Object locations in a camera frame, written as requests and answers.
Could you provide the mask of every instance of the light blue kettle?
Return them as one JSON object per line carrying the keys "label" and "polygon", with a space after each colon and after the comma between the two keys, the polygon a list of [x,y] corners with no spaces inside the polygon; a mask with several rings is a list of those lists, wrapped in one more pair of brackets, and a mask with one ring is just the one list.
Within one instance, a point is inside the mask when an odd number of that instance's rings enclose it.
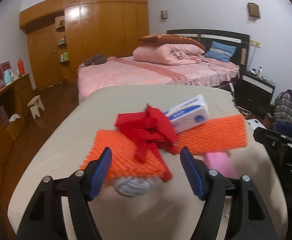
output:
{"label": "light blue kettle", "polygon": [[7,85],[12,81],[13,81],[13,72],[9,68],[9,69],[4,71],[4,83],[5,83],[5,85]]}

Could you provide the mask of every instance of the screw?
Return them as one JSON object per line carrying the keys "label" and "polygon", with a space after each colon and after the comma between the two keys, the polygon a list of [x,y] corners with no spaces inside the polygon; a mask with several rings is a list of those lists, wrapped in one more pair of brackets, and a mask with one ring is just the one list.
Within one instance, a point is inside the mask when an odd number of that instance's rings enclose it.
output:
{"label": "screw", "polygon": [[218,171],[216,171],[216,170],[209,170],[209,174],[211,176],[216,176],[218,174]]}
{"label": "screw", "polygon": [[49,182],[51,180],[51,177],[50,176],[45,176],[44,178],[43,178],[43,182]]}
{"label": "screw", "polygon": [[244,181],[250,181],[250,177],[248,175],[243,175],[242,179]]}
{"label": "screw", "polygon": [[78,170],[75,172],[76,177],[81,177],[84,175],[84,171],[83,170]]}

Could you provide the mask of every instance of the orange foam net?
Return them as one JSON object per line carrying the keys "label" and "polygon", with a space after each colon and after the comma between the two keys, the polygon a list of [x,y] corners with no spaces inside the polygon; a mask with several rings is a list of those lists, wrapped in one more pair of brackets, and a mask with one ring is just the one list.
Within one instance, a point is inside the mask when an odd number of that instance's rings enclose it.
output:
{"label": "orange foam net", "polygon": [[187,146],[192,154],[220,152],[247,146],[246,121],[241,114],[208,120],[202,125],[178,134],[173,148],[177,154]]}
{"label": "orange foam net", "polygon": [[119,131],[98,130],[94,145],[80,169],[85,169],[90,161],[97,160],[105,147],[112,151],[112,162],[107,179],[119,177],[153,177],[162,176],[166,171],[162,163],[148,152],[145,163],[136,160],[136,145]]}

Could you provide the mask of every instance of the electrical socket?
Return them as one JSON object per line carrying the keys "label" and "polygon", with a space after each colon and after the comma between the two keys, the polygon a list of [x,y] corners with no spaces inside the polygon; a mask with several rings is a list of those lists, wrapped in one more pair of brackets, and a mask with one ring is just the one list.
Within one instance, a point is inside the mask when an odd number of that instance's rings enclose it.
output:
{"label": "electrical socket", "polygon": [[251,46],[255,46],[255,47],[260,48],[260,44],[261,44],[260,41],[250,40],[250,45],[251,45]]}

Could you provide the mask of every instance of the plaid bag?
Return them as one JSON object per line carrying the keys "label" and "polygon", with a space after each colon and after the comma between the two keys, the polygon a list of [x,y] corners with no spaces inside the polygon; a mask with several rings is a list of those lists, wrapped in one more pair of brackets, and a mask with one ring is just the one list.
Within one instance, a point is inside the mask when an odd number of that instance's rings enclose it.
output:
{"label": "plaid bag", "polygon": [[280,93],[275,100],[273,117],[276,121],[284,121],[292,125],[292,90]]}

